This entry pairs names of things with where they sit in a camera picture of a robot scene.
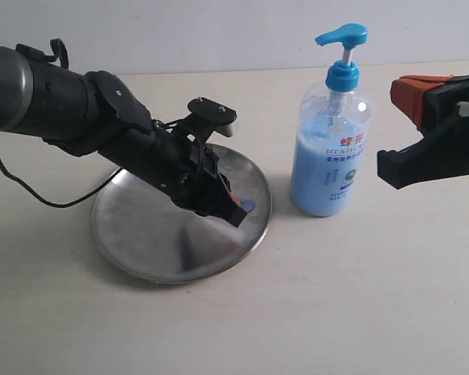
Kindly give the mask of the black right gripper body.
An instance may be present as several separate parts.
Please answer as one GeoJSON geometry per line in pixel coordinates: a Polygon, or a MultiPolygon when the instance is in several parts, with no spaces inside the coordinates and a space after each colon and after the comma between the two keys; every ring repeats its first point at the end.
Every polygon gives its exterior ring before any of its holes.
{"type": "Polygon", "coordinates": [[[424,94],[422,139],[377,152],[377,173],[396,189],[469,175],[469,75],[453,76],[424,94]]]}

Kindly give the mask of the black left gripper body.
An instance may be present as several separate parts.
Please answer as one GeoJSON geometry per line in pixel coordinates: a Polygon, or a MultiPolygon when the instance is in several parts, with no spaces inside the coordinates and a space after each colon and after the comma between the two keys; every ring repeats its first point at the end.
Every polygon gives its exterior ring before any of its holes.
{"type": "Polygon", "coordinates": [[[181,209],[220,218],[239,227],[246,210],[220,171],[220,157],[210,144],[189,142],[185,153],[166,169],[158,189],[181,209]]]}

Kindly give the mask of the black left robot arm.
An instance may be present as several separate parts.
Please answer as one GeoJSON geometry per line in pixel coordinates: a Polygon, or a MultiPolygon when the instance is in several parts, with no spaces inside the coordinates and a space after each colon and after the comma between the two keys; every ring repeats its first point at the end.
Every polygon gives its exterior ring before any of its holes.
{"type": "Polygon", "coordinates": [[[76,157],[98,153],[181,209],[241,224],[247,212],[208,144],[213,133],[231,136],[233,109],[198,97],[186,117],[164,123],[119,77],[75,73],[63,41],[50,45],[50,54],[0,46],[0,132],[40,138],[76,157]]]}

